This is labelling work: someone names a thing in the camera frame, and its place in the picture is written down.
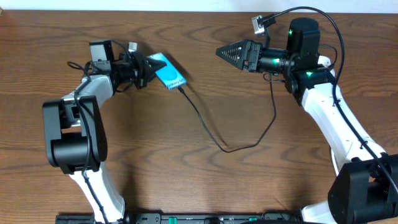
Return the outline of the white USB charger adapter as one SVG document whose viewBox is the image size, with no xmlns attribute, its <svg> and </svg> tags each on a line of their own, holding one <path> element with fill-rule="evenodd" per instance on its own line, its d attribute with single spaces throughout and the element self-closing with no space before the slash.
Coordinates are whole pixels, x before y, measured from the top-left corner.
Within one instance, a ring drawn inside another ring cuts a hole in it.
<svg viewBox="0 0 398 224">
<path fill-rule="evenodd" d="M 318 64 L 323 65 L 325 68 L 329 69 L 331 74 L 335 76 L 334 65 L 328 57 L 320 55 L 318 58 Z"/>
</svg>

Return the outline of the blue Galaxy smartphone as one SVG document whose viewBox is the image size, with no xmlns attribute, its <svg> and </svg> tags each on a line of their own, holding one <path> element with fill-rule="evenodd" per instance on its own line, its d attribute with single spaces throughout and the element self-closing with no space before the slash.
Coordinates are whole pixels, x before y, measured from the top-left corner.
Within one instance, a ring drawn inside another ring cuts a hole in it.
<svg viewBox="0 0 398 224">
<path fill-rule="evenodd" d="M 156 71 L 155 74 L 157 75 L 157 78 L 164 84 L 166 89 L 173 90 L 186 84 L 187 80 L 164 54 L 157 53 L 149 55 L 148 58 L 165 62 L 165 66 Z"/>
</svg>

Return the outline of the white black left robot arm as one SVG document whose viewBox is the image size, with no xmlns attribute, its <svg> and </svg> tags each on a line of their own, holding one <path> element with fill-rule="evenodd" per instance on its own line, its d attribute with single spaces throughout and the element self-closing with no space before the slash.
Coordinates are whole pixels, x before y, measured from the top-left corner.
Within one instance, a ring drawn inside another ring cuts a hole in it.
<svg viewBox="0 0 398 224">
<path fill-rule="evenodd" d="M 91 215 L 57 215 L 56 223 L 136 222 L 105 164 L 108 143 L 100 108 L 121 92 L 121 84 L 144 88 L 167 64 L 142 55 L 134 42 L 123 45 L 116 57 L 113 44 L 115 40 L 91 41 L 90 61 L 67 63 L 83 73 L 80 84 L 42 105 L 47 160 L 78 184 L 93 209 Z"/>
</svg>

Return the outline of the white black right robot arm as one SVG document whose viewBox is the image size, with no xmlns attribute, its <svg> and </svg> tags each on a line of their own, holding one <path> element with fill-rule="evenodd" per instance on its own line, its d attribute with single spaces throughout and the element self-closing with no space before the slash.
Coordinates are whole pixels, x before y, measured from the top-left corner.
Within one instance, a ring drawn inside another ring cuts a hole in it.
<svg viewBox="0 0 398 224">
<path fill-rule="evenodd" d="M 291 21 L 287 46 L 241 40 L 216 50 L 240 70 L 281 74 L 287 91 L 315 120 L 328 144 L 336 179 L 324 202 L 303 207 L 311 223 L 368 223 L 397 216 L 397 156 L 367 134 L 344 101 L 331 62 L 319 54 L 318 22 Z"/>
</svg>

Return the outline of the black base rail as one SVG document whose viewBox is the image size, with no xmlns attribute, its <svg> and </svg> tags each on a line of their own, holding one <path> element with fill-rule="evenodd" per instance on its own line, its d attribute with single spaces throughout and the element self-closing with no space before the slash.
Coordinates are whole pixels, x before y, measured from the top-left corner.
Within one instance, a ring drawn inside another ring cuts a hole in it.
<svg viewBox="0 0 398 224">
<path fill-rule="evenodd" d="M 303 223 L 298 215 L 282 212 L 266 212 L 261 215 L 179 215 L 137 213 L 108 223 L 132 224 L 239 224 L 239 223 Z"/>
</svg>

